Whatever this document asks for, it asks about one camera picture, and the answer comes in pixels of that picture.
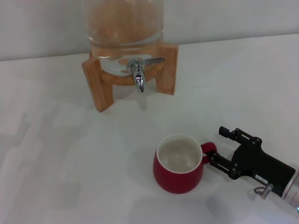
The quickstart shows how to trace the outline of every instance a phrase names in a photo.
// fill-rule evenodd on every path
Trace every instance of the metal cylinder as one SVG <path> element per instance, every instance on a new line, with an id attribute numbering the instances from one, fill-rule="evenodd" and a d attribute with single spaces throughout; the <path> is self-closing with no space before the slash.
<path id="1" fill-rule="evenodd" d="M 299 170 L 288 183 L 282 198 L 294 208 L 299 208 Z"/>

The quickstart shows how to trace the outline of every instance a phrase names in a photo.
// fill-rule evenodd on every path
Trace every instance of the mug handle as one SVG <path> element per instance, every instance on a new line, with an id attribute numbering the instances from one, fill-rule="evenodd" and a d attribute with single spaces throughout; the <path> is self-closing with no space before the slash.
<path id="1" fill-rule="evenodd" d="M 202 152 L 204 154 L 206 154 L 208 152 L 211 152 L 211 151 L 216 151 L 217 152 L 217 147 L 212 142 L 207 142 L 207 143 L 201 145 L 201 148 L 202 148 Z M 204 156 L 204 157 L 202 157 L 202 162 L 204 164 L 208 164 L 210 162 L 210 158 L 208 156 Z"/>

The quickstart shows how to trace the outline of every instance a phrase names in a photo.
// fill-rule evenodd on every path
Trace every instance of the label sticker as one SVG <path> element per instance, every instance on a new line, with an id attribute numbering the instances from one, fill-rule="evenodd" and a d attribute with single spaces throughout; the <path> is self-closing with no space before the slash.
<path id="1" fill-rule="evenodd" d="M 262 182 L 264 182 L 264 183 L 266 183 L 266 184 L 268 183 L 267 180 L 261 178 L 259 175 L 256 175 L 256 179 L 258 179 L 258 180 L 260 180 L 260 181 L 262 181 Z"/>

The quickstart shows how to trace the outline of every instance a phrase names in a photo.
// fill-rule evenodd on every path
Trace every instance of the metal spigot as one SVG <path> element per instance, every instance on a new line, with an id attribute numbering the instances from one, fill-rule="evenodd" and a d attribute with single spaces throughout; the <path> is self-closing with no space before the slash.
<path id="1" fill-rule="evenodd" d="M 127 64 L 127 70 L 133 76 L 134 82 L 136 84 L 137 90 L 139 92 L 144 92 L 145 86 L 145 76 L 144 76 L 144 66 L 147 64 L 155 64 L 164 62 L 163 57 L 159 58 L 148 58 L 143 61 L 139 61 L 137 58 L 132 59 Z"/>

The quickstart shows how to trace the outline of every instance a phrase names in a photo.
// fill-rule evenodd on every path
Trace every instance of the glass jar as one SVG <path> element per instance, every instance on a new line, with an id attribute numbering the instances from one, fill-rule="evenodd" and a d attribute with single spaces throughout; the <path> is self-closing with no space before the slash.
<path id="1" fill-rule="evenodd" d="M 92 53 L 100 59 L 103 70 L 124 76 L 128 74 L 125 65 L 130 59 L 160 56 L 164 0 L 82 0 L 82 3 Z"/>

